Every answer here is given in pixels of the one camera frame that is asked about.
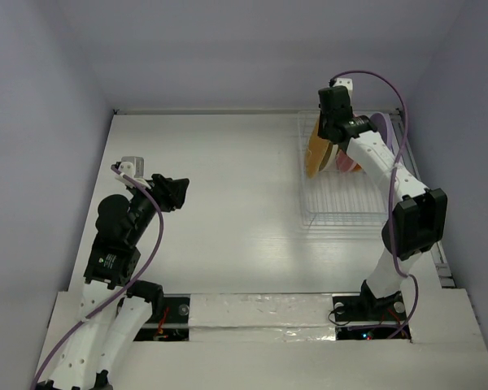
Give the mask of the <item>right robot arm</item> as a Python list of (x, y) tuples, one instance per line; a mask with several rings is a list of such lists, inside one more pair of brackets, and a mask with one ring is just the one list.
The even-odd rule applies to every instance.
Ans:
[(320, 89), (318, 96), (319, 137), (358, 163), (387, 197), (382, 255), (359, 294), (348, 297), (335, 311), (345, 322), (371, 321), (395, 302), (413, 265), (442, 239), (447, 195), (419, 181), (386, 145), (369, 117), (354, 115), (345, 86)]

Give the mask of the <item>cream round plate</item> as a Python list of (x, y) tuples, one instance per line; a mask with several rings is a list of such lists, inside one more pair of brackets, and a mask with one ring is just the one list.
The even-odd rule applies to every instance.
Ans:
[(326, 171), (334, 165), (338, 152), (339, 146), (330, 142), (320, 163), (320, 171)]

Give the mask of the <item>square woven bamboo plate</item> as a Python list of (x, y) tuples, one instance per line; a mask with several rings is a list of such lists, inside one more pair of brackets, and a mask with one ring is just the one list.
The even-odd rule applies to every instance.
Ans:
[(315, 126), (309, 137), (307, 148), (304, 156), (305, 173), (308, 178), (313, 178), (320, 172), (319, 166), (327, 150), (329, 140), (320, 138), (318, 131), (320, 128), (320, 119), (316, 120)]

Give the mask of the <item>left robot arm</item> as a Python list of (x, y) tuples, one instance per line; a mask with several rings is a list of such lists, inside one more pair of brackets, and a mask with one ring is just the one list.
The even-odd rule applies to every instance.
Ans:
[(99, 203), (78, 319), (41, 364), (34, 389), (110, 389), (142, 325), (163, 313), (163, 288), (142, 280), (152, 261), (138, 263), (137, 244), (154, 217), (184, 205), (190, 182), (111, 169), (132, 196), (113, 194)]

